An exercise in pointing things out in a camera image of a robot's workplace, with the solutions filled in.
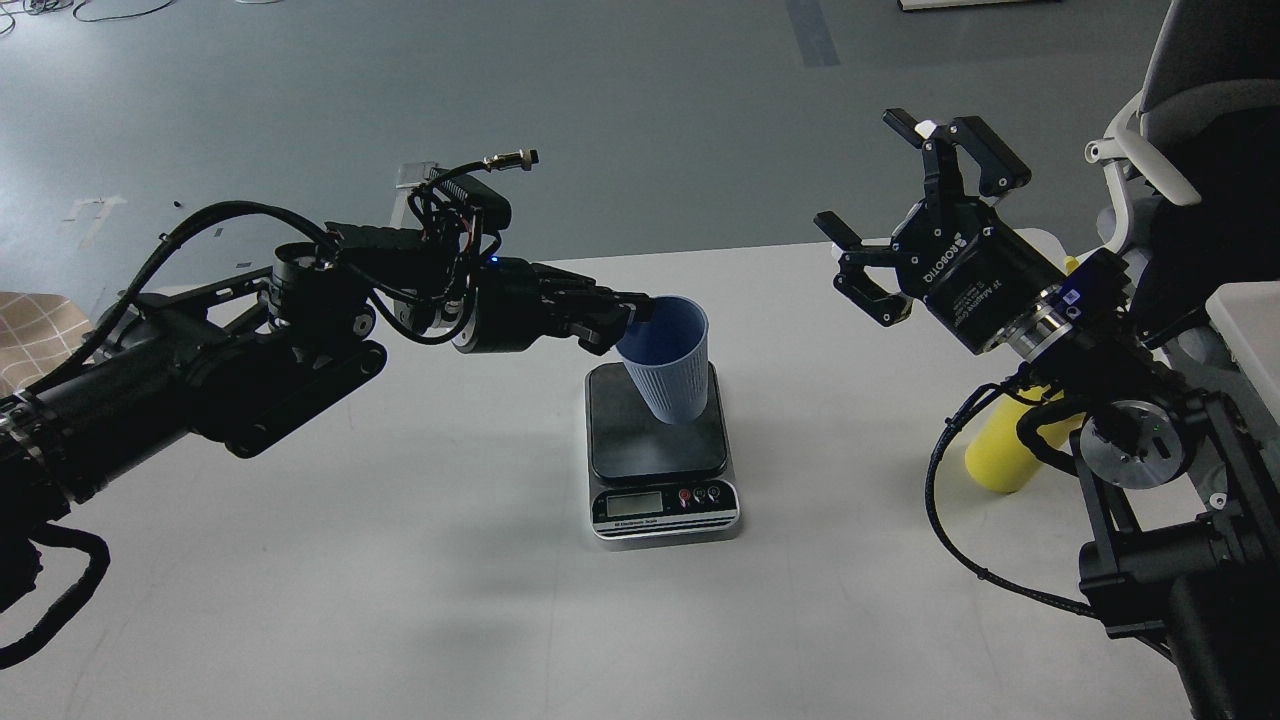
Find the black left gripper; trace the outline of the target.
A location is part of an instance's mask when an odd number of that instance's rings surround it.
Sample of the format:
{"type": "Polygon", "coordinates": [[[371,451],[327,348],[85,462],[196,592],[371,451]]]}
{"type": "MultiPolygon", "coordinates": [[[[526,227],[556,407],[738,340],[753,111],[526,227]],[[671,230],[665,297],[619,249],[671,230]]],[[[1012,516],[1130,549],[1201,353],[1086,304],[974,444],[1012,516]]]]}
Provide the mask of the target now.
{"type": "Polygon", "coordinates": [[[457,337],[462,354],[512,354],[541,337],[572,336],[586,352],[603,356],[631,322],[648,322],[653,297],[599,284],[589,275],[518,258],[490,258],[479,268],[474,310],[457,337]]]}

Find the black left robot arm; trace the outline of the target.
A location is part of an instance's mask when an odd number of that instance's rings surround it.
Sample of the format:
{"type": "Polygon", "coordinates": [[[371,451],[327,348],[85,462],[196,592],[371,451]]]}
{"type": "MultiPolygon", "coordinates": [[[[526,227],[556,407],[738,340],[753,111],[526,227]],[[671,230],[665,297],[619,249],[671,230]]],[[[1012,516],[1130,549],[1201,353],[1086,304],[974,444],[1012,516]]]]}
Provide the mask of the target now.
{"type": "Polygon", "coordinates": [[[140,268],[83,343],[3,400],[3,607],[35,591],[42,547],[88,559],[33,628],[3,647],[24,662],[90,601],[110,564],[105,541],[60,525],[118,477],[196,434],[255,457],[369,383],[387,365],[383,319],[421,346],[512,354],[541,337],[594,355],[648,322],[657,301],[590,277],[500,255],[509,202],[483,172],[531,170],[531,149],[429,168],[404,204],[417,229],[319,225],[251,201],[195,211],[140,268]],[[157,270],[205,231],[266,217],[300,233],[270,266],[174,295],[157,270]]]}

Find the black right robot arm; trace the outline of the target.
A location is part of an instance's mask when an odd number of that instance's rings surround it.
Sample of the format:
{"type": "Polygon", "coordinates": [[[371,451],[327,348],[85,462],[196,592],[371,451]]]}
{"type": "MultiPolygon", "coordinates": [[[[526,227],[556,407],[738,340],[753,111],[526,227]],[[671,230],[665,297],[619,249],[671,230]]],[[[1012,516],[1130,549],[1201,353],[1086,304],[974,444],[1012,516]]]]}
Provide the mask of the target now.
{"type": "Polygon", "coordinates": [[[1196,719],[1277,716],[1277,483],[1233,400],[1199,389],[1138,340],[1126,264],[1100,249],[1064,272],[1004,223],[995,201],[1030,181],[979,117],[942,124],[882,115],[923,163],[923,195],[881,245],[832,211],[835,288],[883,327],[914,302],[969,352],[1010,347],[1018,370],[974,389],[925,471],[925,515],[978,579],[1097,620],[1172,662],[1196,719]],[[1019,585],[948,537],[936,474],[960,430],[995,400],[1023,405],[1016,442],[1082,488],[1092,539],[1083,601],[1019,585]]]}

